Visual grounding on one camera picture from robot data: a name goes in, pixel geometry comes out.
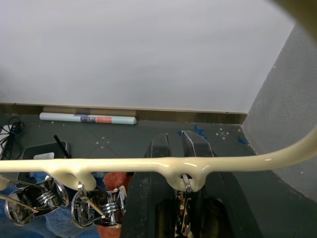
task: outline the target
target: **tiled floor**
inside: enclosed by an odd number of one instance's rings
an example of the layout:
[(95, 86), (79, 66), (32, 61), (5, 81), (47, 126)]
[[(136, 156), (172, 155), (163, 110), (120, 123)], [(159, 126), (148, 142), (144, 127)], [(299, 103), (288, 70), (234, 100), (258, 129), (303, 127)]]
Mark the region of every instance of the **tiled floor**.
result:
[[(1, 115), (0, 125), (11, 115)], [(73, 158), (143, 157), (151, 141), (168, 133), (172, 155), (183, 156), (179, 132), (190, 130), (206, 137), (218, 156), (253, 155), (241, 127), (228, 124), (139, 121), (137, 125), (40, 121), (38, 115), (21, 115), (26, 128), (17, 136), (23, 148), (67, 141)], [(315, 237), (317, 205), (294, 191), (274, 173), (235, 173), (265, 238)]]

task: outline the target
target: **wooden baseboard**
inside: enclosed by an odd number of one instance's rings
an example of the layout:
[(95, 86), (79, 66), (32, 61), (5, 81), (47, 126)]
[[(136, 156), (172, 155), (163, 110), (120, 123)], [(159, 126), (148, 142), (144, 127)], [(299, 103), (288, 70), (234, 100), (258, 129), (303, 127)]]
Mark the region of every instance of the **wooden baseboard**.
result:
[(0, 104), (0, 113), (37, 115), (41, 112), (124, 116), (136, 117), (138, 120), (163, 120), (223, 124), (242, 124), (247, 116), (247, 114), (244, 113)]

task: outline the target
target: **cord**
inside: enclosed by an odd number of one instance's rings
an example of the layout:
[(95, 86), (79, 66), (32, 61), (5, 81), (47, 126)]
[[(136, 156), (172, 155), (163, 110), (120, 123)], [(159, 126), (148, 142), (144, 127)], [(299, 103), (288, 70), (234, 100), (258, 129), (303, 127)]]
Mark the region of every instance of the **cord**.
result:
[[(7, 137), (0, 140), (0, 145), (1, 145), (1, 148), (3, 150), (2, 155), (1, 155), (1, 159), (17, 160), (22, 154), (22, 148), (16, 142), (15, 136), (20, 134), (24, 130), (25, 124), (21, 121), (20, 118), (11, 117), (8, 121), (9, 130), (4, 129), (2, 126), (0, 126), (0, 128), (2, 129), (2, 131), (5, 132), (5, 133), (2, 133), (0, 135), (8, 135)], [(13, 151), (14, 145), (16, 147), (18, 147), (19, 155), (17, 157), (12, 158), (12, 151)]]

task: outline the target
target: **cream handlebar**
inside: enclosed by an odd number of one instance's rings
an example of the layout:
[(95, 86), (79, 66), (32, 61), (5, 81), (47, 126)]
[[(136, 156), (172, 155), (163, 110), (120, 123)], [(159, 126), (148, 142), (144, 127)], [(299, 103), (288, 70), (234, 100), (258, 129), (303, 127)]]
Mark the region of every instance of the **cream handlebar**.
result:
[[(192, 177), (192, 191), (200, 190), (211, 172), (262, 171), (287, 167), (317, 155), (317, 127), (297, 143), (284, 149), (241, 157), (166, 157), (131, 159), (53, 159), (0, 161), (0, 173), (46, 172), (65, 186), (78, 190), (81, 182), (86, 190), (96, 187), (91, 172), (158, 172), (176, 190), (185, 190), (183, 174)], [(6, 187), (0, 179), (0, 188)]]

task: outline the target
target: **blue fabric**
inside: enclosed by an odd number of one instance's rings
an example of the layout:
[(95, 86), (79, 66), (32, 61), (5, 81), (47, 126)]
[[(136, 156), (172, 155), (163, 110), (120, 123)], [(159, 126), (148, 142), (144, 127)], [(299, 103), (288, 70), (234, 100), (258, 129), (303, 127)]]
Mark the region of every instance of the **blue fabric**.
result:
[[(30, 173), (30, 177), (42, 182), (46, 173)], [(96, 178), (97, 185), (105, 187), (102, 178)], [(7, 217), (4, 212), (4, 200), (0, 199), (0, 234), (2, 238), (24, 237), (24, 238), (99, 238), (97, 227), (92, 225), (88, 228), (79, 228), (73, 222), (71, 217), (71, 201), (76, 191), (66, 188), (69, 197), (69, 205), (62, 207), (54, 212), (44, 216), (34, 218), (30, 223), (24, 226), (16, 226)], [(1, 194), (9, 195), (15, 191), (14, 187), (8, 187)]]

